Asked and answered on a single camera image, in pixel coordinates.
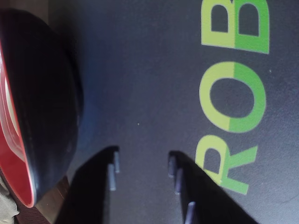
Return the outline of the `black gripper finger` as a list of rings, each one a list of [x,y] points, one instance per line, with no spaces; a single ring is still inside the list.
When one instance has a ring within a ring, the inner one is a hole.
[[[109,224],[110,194],[120,172],[120,148],[98,152],[75,173],[57,216],[58,224]]]
[[[256,224],[190,157],[170,151],[168,174],[174,179],[184,224]]]

